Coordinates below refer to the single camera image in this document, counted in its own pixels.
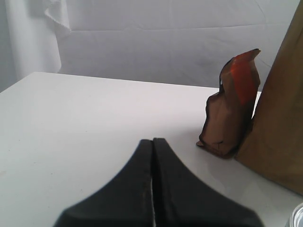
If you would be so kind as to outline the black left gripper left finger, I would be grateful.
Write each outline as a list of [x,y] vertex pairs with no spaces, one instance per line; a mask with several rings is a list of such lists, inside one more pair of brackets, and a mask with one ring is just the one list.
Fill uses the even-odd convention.
[[56,227],[152,227],[152,142],[141,140],[126,165],[99,191],[65,209]]

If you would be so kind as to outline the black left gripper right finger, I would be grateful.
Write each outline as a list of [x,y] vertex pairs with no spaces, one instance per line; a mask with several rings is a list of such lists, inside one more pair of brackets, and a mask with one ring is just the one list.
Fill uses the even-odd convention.
[[261,227],[258,215],[198,179],[165,139],[154,138],[152,192],[158,227]]

